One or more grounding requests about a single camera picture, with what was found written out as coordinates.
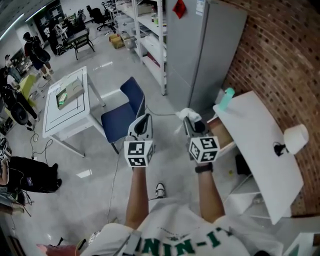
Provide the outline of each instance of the sticker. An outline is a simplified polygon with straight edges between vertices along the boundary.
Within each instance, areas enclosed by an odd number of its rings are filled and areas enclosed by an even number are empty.
[[[204,15],[204,9],[205,9],[205,0],[197,0],[196,1],[195,13],[197,15],[203,16]]]

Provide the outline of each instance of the wristwatch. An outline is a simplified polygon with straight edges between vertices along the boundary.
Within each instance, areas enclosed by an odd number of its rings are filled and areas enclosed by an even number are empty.
[[[196,168],[194,168],[194,170],[197,174],[200,174],[208,171],[213,172],[214,168],[213,168],[212,162],[208,162],[205,164],[198,165]]]

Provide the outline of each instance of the white table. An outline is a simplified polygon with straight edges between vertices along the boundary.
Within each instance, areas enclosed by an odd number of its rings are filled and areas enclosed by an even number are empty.
[[[77,78],[82,82],[84,93],[59,110],[56,95],[61,89],[64,89]],[[88,85],[91,87],[101,106],[104,107],[106,104],[88,76],[87,67],[84,66],[50,86],[45,103],[42,130],[42,136],[44,138],[50,137],[60,145],[82,157],[85,157],[85,153],[78,151],[73,146],[64,142],[64,140],[91,126],[94,126],[106,137],[102,125],[91,114]]]
[[[225,111],[218,105],[213,109],[254,177],[229,195],[227,206],[239,214],[271,219],[275,224],[288,213],[304,184],[295,157],[289,153],[279,157],[274,152],[274,142],[284,143],[283,132],[253,91],[234,97]],[[258,194],[265,205],[251,204]]]

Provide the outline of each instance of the concrete floor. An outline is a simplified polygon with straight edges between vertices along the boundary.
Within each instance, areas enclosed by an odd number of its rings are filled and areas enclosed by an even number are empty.
[[[100,95],[106,102],[106,109],[98,106],[94,94],[90,93],[91,103],[96,105],[95,115],[100,120],[101,113],[109,111],[124,102],[125,97],[110,96],[110,93],[131,76],[141,86],[148,107],[155,113],[172,114],[174,110],[165,96],[161,95],[160,87],[149,70],[140,64],[138,56],[126,48],[114,49],[103,33],[97,33],[93,28],[90,38],[95,52],[89,46],[79,50],[76,60],[75,52],[70,49],[62,56],[52,57],[50,63],[55,71],[53,80],[59,80],[83,66],[95,84]],[[43,113],[45,100],[37,99],[38,108],[42,109],[40,122],[35,126],[39,139],[33,143],[34,150],[41,152],[48,141],[42,137]],[[194,172],[194,163],[188,158],[186,150],[186,136],[183,131],[175,134],[181,125],[176,116],[153,115],[154,141],[156,154],[150,167],[147,169],[147,188],[149,198],[153,198],[158,182],[165,184],[169,197],[178,197],[197,205],[198,181]],[[30,139],[33,132],[24,126],[16,125],[7,135],[14,156],[30,158],[32,148]],[[41,256],[42,253],[36,244],[56,245],[63,237],[70,244],[76,244],[82,238],[89,237],[93,232],[100,230],[107,221],[107,212],[110,207],[110,196],[113,178],[116,171],[118,156],[107,140],[94,128],[90,127],[67,140],[77,149],[84,151],[82,158],[64,147],[53,143],[46,150],[48,164],[59,164],[58,174],[63,180],[61,188],[52,194],[29,192],[32,206],[26,213],[2,215],[2,229],[5,233],[16,236],[28,256]],[[214,178],[218,190],[223,198],[229,194],[239,179],[234,173],[237,150],[219,158],[214,163]],[[45,162],[45,154],[36,155],[38,161]],[[81,178],[78,175],[84,171],[92,173]],[[113,196],[109,220],[117,217],[119,223],[124,222],[127,201],[131,186],[132,170],[127,166],[123,152],[120,153],[118,170],[114,182]]]

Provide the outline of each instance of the red brick wall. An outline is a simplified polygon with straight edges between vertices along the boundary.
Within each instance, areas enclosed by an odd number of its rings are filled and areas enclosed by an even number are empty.
[[[248,19],[224,87],[255,91],[283,131],[307,127],[309,142],[296,154],[304,186],[291,209],[320,214],[320,14],[307,0],[225,2]]]

